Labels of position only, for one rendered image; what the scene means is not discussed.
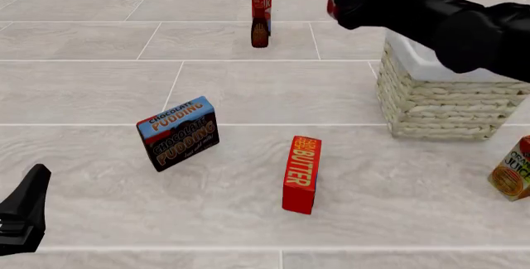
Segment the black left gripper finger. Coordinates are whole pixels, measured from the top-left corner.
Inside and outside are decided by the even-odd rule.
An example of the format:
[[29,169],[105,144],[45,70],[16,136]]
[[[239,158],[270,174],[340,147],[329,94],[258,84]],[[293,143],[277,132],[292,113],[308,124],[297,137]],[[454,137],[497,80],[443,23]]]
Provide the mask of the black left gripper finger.
[[35,164],[16,189],[0,203],[0,221],[24,223],[45,229],[45,202],[51,172],[43,164]]

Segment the dark brown sauce bottle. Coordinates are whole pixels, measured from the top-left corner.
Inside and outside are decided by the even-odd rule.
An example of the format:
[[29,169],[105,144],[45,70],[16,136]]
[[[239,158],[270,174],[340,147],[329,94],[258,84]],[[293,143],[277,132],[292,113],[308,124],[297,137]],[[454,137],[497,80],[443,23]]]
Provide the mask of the dark brown sauce bottle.
[[264,17],[255,17],[251,27],[251,45],[255,48],[268,47],[269,30]]

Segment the white wicker basket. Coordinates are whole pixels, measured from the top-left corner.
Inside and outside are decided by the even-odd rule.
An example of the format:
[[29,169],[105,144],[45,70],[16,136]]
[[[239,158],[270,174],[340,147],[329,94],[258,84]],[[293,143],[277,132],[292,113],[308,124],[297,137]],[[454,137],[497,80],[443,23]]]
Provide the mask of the white wicker basket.
[[478,69],[457,74],[433,50],[387,31],[377,96],[394,137],[490,139],[530,96],[530,84]]

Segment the red butter box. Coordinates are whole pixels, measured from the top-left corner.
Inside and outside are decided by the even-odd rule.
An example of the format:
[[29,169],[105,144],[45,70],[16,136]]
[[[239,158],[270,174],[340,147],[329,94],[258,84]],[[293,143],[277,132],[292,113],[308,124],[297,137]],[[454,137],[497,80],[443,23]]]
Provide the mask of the red butter box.
[[316,197],[316,182],[322,141],[294,136],[282,184],[282,208],[311,214]]

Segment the chocolate pudding box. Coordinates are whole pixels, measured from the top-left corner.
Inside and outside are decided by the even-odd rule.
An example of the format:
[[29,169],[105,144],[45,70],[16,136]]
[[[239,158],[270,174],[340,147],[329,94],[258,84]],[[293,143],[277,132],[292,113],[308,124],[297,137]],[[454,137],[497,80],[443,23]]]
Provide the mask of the chocolate pudding box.
[[164,171],[219,144],[212,104],[201,96],[136,124],[156,171]]

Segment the orange juice carton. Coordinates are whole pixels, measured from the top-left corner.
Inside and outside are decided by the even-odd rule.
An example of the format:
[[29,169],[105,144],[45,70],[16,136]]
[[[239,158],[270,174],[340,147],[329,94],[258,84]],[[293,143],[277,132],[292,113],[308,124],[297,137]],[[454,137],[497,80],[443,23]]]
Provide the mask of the orange juice carton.
[[508,201],[530,196],[530,136],[522,137],[488,176]]

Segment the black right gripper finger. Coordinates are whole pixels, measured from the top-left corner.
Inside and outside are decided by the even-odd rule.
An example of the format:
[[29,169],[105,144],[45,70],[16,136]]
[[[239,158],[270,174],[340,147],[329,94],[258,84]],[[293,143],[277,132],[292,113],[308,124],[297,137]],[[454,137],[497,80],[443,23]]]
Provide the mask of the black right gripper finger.
[[364,0],[335,0],[338,23],[366,23]]

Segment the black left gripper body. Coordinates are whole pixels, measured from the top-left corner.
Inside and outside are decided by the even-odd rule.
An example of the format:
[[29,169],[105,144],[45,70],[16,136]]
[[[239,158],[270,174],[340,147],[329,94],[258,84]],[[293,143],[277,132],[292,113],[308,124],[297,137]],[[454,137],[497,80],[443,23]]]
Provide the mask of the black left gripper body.
[[44,235],[45,230],[33,223],[0,219],[0,256],[34,253]]

